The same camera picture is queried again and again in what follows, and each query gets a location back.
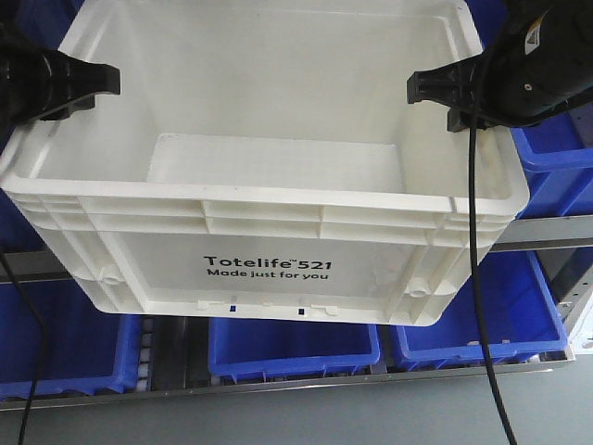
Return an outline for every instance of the white plastic crate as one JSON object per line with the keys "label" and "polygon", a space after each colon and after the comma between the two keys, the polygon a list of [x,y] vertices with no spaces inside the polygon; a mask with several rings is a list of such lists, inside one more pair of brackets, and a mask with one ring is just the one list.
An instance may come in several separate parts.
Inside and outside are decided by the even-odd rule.
{"label": "white plastic crate", "polygon": [[[87,0],[121,96],[17,130],[2,186],[107,312],[432,324],[469,276],[467,139],[406,80],[481,50],[461,0]],[[484,256],[528,191],[481,132]]]}

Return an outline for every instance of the storage rack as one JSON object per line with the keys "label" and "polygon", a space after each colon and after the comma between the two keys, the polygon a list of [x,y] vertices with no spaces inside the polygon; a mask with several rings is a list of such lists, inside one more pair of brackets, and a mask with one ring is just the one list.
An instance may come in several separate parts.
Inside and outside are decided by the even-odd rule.
{"label": "storage rack", "polygon": [[[565,218],[546,218],[539,220],[517,220],[513,222],[494,246],[493,251],[539,250],[593,247],[593,216]],[[564,268],[574,265],[574,255],[569,256]],[[17,277],[24,281],[45,281],[70,279],[70,275],[52,252],[37,251],[13,253],[8,260]],[[558,281],[552,280],[552,287],[564,289],[556,295],[559,308],[565,318],[575,305],[576,289],[579,297],[586,294],[593,281],[585,281],[593,274],[593,268],[580,273],[558,273]],[[0,283],[6,283],[5,273],[0,273]],[[33,409],[84,406],[122,401],[156,398],[189,397],[207,394],[277,391],[297,388],[322,388],[347,385],[378,384],[390,382],[416,381],[437,378],[455,378],[484,375],[482,366],[458,367],[433,371],[400,372],[396,370],[389,357],[376,365],[368,367],[364,374],[340,375],[330,377],[291,377],[267,382],[229,384],[221,382],[208,372],[208,319],[194,317],[151,317],[154,324],[152,334],[149,369],[149,384],[146,392],[126,394],[100,394],[82,396],[77,394],[58,395],[37,400]],[[386,326],[381,326],[380,334],[383,350],[388,341]],[[496,365],[499,374],[547,372],[563,367],[575,360],[570,346],[563,352],[541,354],[535,361]],[[21,410],[24,401],[0,403],[0,411]]]}

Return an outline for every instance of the warning label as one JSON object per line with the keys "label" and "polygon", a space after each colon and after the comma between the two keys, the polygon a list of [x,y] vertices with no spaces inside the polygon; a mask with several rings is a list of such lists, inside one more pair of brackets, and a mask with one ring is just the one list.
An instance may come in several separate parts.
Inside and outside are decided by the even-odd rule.
{"label": "warning label", "polygon": [[531,54],[539,48],[541,43],[541,22],[544,20],[544,17],[546,17],[546,14],[537,19],[533,25],[529,27],[527,35],[525,36],[525,55]]}

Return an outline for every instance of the gray wall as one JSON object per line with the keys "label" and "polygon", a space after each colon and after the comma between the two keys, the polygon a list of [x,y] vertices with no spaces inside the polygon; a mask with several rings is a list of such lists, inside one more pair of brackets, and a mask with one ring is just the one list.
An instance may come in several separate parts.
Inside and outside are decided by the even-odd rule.
{"label": "gray wall", "polygon": [[[593,443],[593,356],[498,378],[519,443]],[[19,413],[0,413],[16,444]],[[484,377],[38,410],[29,445],[504,444]]]}

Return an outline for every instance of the black cable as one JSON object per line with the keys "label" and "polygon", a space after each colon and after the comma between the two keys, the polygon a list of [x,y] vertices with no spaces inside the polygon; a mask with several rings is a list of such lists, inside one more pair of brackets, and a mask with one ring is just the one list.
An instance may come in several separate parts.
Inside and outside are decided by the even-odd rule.
{"label": "black cable", "polygon": [[482,353],[484,355],[484,363],[486,366],[486,374],[488,376],[488,382],[490,389],[492,390],[492,397],[497,405],[498,415],[500,422],[504,427],[504,431],[507,435],[510,445],[517,445],[517,439],[512,431],[511,422],[509,416],[505,410],[502,396],[500,395],[500,389],[498,388],[498,382],[494,373],[494,364],[492,363],[492,356],[490,355],[488,333],[486,329],[486,319],[484,316],[484,302],[482,298],[482,286],[480,282],[480,272],[478,269],[478,249],[477,249],[477,229],[476,229],[476,212],[475,212],[475,152],[477,143],[477,126],[478,126],[478,113],[480,110],[480,102],[482,100],[484,92],[484,84],[486,73],[492,57],[496,52],[497,43],[495,42],[488,47],[484,55],[484,62],[479,68],[478,80],[475,88],[475,96],[473,98],[473,111],[472,119],[470,123],[470,146],[469,146],[469,165],[468,165],[468,199],[470,203],[470,262],[472,265],[472,281],[473,281],[473,305],[475,310],[475,319],[478,324],[478,332],[480,338],[480,346],[482,347]]}
{"label": "black cable", "polygon": [[29,295],[27,294],[27,291],[22,286],[22,284],[19,282],[17,277],[14,275],[14,273],[12,272],[10,264],[8,264],[8,261],[6,260],[6,256],[2,250],[0,250],[0,263],[2,263],[2,266],[4,267],[6,274],[8,275],[8,278],[10,278],[10,281],[12,281],[12,284],[15,286],[15,288],[19,292],[20,299],[22,300],[23,303],[25,303],[25,306],[27,306],[27,308],[29,309],[29,311],[31,312],[33,317],[35,318],[35,321],[39,325],[39,329],[41,331],[41,342],[40,342],[40,346],[39,346],[39,355],[37,356],[37,365],[35,367],[35,374],[33,375],[33,378],[31,381],[31,389],[29,391],[29,397],[27,398],[27,404],[25,405],[25,410],[24,410],[24,412],[22,414],[22,418],[20,420],[19,445],[22,445],[25,440],[25,432],[27,430],[27,421],[29,420],[29,413],[31,412],[33,396],[35,395],[35,390],[37,389],[37,382],[39,381],[39,379],[41,377],[41,372],[44,369],[45,354],[46,354],[46,350],[47,350],[47,328],[45,327],[44,320],[42,319],[40,313],[35,309],[35,306],[33,306],[32,301],[29,298]]}

